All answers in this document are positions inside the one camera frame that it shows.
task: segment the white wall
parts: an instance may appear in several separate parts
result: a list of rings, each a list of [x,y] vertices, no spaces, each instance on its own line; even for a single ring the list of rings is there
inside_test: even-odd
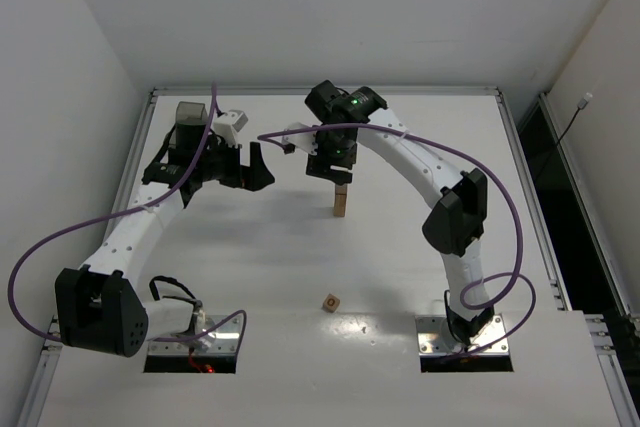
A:
[[[34,242],[113,202],[142,105],[83,0],[0,0],[0,425],[14,425],[41,341],[11,316],[9,271]],[[103,227],[36,254],[19,277],[26,317],[45,329],[53,281]]]
[[[550,93],[561,129],[594,99],[564,146],[578,163],[623,281],[640,309],[640,0],[609,0]]]
[[[602,0],[86,0],[145,85],[499,85],[516,117]]]

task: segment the robotic arm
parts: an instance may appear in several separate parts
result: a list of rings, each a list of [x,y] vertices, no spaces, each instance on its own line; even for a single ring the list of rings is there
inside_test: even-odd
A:
[[[204,104],[178,105],[174,127],[145,169],[134,206],[147,204],[178,183],[204,135],[206,120]],[[154,207],[123,218],[80,269],[60,273],[55,292],[65,345],[131,357],[145,340],[199,332],[204,317],[200,301],[165,296],[141,302],[136,290],[162,232],[204,182],[217,180],[227,187],[257,191],[275,181],[256,142],[250,144],[250,165],[240,164],[238,132],[246,122],[240,111],[217,117],[195,169],[178,191]]]
[[[323,125],[368,123],[406,130],[386,101],[368,87],[341,93],[329,81],[316,86],[305,100]],[[292,124],[288,130],[299,129]],[[338,129],[292,134],[283,138],[286,150],[308,154],[307,175],[350,183],[357,143],[373,150],[413,185],[431,214],[422,226],[426,240],[442,255],[451,292],[447,318],[452,333],[466,344],[493,318],[493,308],[481,312],[460,302],[462,289],[483,278],[480,237],[487,216],[487,179],[478,169],[462,172],[428,147],[369,129]],[[484,285],[469,290],[471,304],[489,300]]]

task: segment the small wooden cube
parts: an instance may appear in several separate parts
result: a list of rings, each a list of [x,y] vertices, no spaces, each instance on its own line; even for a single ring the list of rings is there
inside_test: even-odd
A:
[[[347,214],[347,185],[336,185],[333,199],[333,216],[344,217]]]
[[[327,298],[324,299],[324,303],[322,304],[322,308],[332,314],[338,309],[339,306],[340,299],[331,294],[327,295]]]

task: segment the white table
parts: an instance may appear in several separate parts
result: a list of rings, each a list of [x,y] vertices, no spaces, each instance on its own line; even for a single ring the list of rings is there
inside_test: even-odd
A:
[[[167,230],[140,283],[172,275],[210,314],[246,309],[237,373],[142,373],[146,351],[125,359],[65,347],[39,425],[617,425],[582,314],[557,310],[538,242],[542,231],[534,229],[497,98],[491,91],[380,93],[412,132],[481,159],[515,199],[523,272],[536,286],[538,305],[509,341],[514,372],[420,372],[414,316],[444,312],[445,276],[420,230],[427,207],[384,161],[360,149],[340,219],[332,217],[333,185],[304,174],[306,155],[284,156],[266,144],[276,183],[258,193],[206,184]],[[313,122],[303,99],[303,91],[254,92],[222,95],[219,104],[247,112],[248,145],[259,133]],[[125,180],[134,172],[141,177],[181,100],[208,106],[210,97],[158,96]],[[136,145],[144,145],[141,156]],[[121,202],[130,191],[124,181]],[[511,270],[515,252],[513,221],[493,185],[488,211],[485,275]],[[490,294],[502,285],[489,285]],[[329,293],[342,301],[335,314],[320,309]],[[529,299],[518,283],[498,304],[507,327]]]

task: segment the power cord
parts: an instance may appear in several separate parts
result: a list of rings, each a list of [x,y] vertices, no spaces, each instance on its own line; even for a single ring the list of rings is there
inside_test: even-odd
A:
[[[549,154],[547,155],[547,157],[544,159],[544,162],[542,163],[542,167],[540,167],[540,170],[538,170],[538,173],[533,178],[534,185],[536,184],[536,182],[538,182],[538,179],[544,172],[544,169],[549,164],[549,161],[551,160],[551,157],[553,157],[553,154],[555,154],[558,146],[560,145],[560,142],[562,142],[562,139],[564,139],[564,136],[567,135],[567,132],[569,132],[569,129],[575,122],[576,117],[578,117],[578,114],[582,112],[587,107],[587,105],[589,105],[589,102],[591,102],[591,99],[593,99],[593,95],[587,92],[586,94],[584,94],[584,97],[580,99],[580,102],[578,102],[578,105],[576,106],[576,111],[573,113],[573,117],[571,117],[569,124],[567,124],[567,127],[564,129],[562,134],[560,134],[560,137],[558,137],[558,140],[556,140],[555,144],[553,144],[553,147],[551,147],[551,149],[549,150]]]

